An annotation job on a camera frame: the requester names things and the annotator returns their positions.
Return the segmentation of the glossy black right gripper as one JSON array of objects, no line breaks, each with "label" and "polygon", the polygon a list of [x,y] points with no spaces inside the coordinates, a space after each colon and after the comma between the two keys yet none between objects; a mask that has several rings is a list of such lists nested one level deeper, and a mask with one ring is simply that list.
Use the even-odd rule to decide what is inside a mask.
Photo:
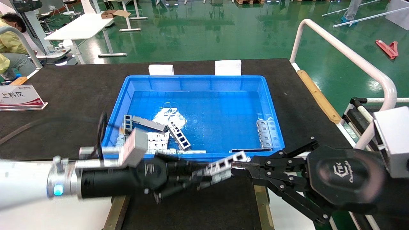
[{"label": "glossy black right gripper", "polygon": [[305,139],[269,156],[254,155],[249,162],[235,161],[234,176],[246,176],[257,186],[269,188],[286,203],[316,224],[327,224],[330,213],[286,185],[284,173],[302,172],[308,165],[311,188],[336,208],[356,213],[378,211],[379,196],[387,179],[382,158],[361,149],[319,147],[316,139]]}]

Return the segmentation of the glossy black left gripper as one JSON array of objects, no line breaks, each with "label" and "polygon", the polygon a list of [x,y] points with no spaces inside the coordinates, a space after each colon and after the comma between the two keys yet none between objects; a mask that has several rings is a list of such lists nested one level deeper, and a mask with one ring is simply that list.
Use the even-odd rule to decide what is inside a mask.
[{"label": "glossy black left gripper", "polygon": [[196,161],[166,163],[159,158],[142,160],[137,166],[85,169],[81,174],[81,198],[133,195],[157,190],[157,203],[189,189],[201,190],[230,179],[231,174],[208,175],[206,164]]}]

